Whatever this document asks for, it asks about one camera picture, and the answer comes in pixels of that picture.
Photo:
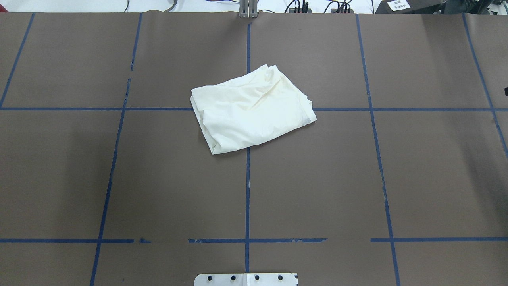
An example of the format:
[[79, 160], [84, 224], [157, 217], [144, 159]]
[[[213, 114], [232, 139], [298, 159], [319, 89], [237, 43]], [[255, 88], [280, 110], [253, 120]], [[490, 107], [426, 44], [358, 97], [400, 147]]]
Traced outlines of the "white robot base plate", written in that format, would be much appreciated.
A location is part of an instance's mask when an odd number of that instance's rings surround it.
[[227, 273], [200, 274], [194, 286], [298, 286], [298, 275], [293, 273]]

